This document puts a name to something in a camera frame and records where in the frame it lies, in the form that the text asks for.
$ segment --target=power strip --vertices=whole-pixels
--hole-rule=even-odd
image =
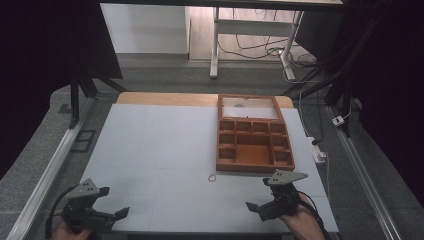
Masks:
[[[325,163],[325,160],[327,159],[327,154],[325,154],[324,152],[321,152],[318,145],[312,144],[312,141],[315,140],[313,137],[307,137],[307,139],[308,139],[308,142],[309,142],[309,146],[311,147],[311,153],[312,153],[312,157],[315,160],[315,163],[316,164]]]

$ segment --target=human hand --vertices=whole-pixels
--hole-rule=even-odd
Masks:
[[[304,194],[299,193],[299,196],[304,202],[310,204],[308,198]],[[297,211],[293,216],[282,215],[280,219],[299,240],[325,239],[314,215],[302,205],[297,207]]]
[[[53,231],[52,240],[86,240],[91,230],[83,229],[79,234],[72,232],[64,221],[61,221]]]

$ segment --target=wooden floor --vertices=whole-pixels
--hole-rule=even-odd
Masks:
[[[213,8],[211,7],[190,7],[189,14],[191,19],[190,30],[190,60],[210,60],[213,42]],[[240,8],[221,8],[219,12],[220,19],[240,19],[240,20],[255,20],[255,21],[280,21],[292,22],[292,11],[276,11],[262,9],[240,9]],[[276,56],[277,52],[270,56],[258,58],[268,54],[270,49],[282,48],[286,45],[287,38],[283,37],[268,37],[268,36],[246,36],[246,35],[226,35],[220,34],[218,42],[223,50],[227,52],[235,52],[254,59],[249,59],[236,54],[225,53],[219,49],[219,60],[256,60],[256,61],[280,61]],[[252,46],[265,45],[252,49],[242,49]],[[291,53],[296,59],[297,56],[307,54],[300,46],[294,43],[291,48]]]

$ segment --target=white wall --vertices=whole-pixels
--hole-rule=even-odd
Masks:
[[[186,7],[101,4],[116,53],[188,53]]]

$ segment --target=white panel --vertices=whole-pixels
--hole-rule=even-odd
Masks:
[[[297,110],[281,110],[295,171],[309,174],[295,186],[316,201],[327,230],[336,232]],[[216,107],[113,105],[82,177],[111,188],[95,209],[131,207],[116,231],[288,231],[278,220],[263,223],[245,205],[273,199],[262,182],[270,174],[215,171],[217,120]]]
[[[186,54],[183,6],[101,4],[116,53]]]

